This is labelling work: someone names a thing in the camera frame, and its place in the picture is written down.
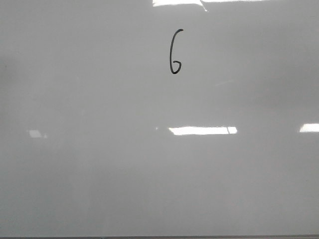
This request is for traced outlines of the white glossy whiteboard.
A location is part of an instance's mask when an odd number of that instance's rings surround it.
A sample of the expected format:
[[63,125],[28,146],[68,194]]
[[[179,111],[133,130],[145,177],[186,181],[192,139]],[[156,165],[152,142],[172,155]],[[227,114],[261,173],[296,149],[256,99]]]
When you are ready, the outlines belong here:
[[318,232],[318,1],[1,1],[1,236]]

